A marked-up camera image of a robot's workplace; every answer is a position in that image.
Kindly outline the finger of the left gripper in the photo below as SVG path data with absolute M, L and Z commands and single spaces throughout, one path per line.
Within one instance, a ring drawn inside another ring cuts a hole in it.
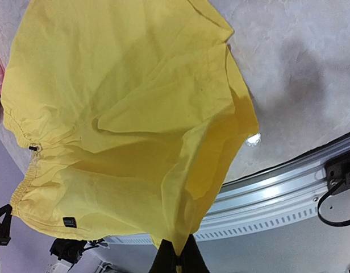
M 12 207 L 10 204 L 4 205 L 0 208 L 0 246 L 7 246 L 11 240 L 11 213 Z

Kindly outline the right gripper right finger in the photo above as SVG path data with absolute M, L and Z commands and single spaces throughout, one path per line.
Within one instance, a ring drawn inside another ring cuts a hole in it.
M 177 272 L 210 273 L 192 234 L 189 235 L 181 255 L 177 258 Z

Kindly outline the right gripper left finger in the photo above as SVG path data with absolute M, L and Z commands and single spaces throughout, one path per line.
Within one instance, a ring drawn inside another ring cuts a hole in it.
M 171 242 L 162 240 L 149 273 L 176 273 L 177 256 Z

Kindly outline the yellow garment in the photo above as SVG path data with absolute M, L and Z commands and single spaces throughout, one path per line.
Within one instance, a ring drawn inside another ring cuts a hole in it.
M 180 253 L 258 132 L 232 33 L 208 1 L 31 1 L 1 97 L 5 128 L 35 149 L 13 215 Z

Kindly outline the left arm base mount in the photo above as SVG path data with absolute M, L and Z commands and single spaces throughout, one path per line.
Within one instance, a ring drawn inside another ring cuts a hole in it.
M 65 260 L 71 264 L 75 264 L 81 259 L 85 251 L 101 246 L 108 246 L 104 239 L 95 241 L 55 239 L 49 252 L 50 254 L 57 256 L 58 260 Z

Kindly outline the aluminium front rail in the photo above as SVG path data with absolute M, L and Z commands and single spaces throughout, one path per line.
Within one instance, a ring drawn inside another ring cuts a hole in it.
M 325 163 L 350 151 L 350 133 L 286 163 L 225 183 L 194 234 L 197 241 L 274 229 L 317 215 L 328 191 Z

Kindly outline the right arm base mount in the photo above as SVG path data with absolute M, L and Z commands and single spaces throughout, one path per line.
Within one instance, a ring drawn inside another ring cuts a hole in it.
M 320 207 L 330 196 L 341 194 L 350 190 L 350 151 L 328 160 L 324 169 L 328 191 L 319 199 L 316 212 L 318 218 L 326 225 L 343 228 L 350 226 L 350 219 L 342 222 L 333 222 L 325 219 L 320 213 Z

